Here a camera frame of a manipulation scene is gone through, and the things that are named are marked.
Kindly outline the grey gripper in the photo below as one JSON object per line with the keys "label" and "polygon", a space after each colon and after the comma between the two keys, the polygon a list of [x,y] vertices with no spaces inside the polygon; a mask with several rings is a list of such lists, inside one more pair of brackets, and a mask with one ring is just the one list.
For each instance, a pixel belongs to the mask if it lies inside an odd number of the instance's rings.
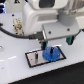
{"label": "grey gripper", "polygon": [[67,44],[73,44],[74,35],[79,32],[79,25],[76,19],[74,20],[62,20],[52,23],[46,23],[43,25],[44,42],[41,42],[41,49],[45,50],[48,45],[48,41],[66,38]]}

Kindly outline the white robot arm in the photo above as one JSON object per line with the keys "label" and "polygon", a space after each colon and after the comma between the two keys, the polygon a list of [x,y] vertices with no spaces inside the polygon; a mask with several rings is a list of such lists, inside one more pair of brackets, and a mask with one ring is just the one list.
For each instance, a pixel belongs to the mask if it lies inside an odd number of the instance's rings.
{"label": "white robot arm", "polygon": [[28,0],[22,14],[24,35],[38,39],[42,50],[48,41],[75,36],[79,32],[76,3],[76,0]]}

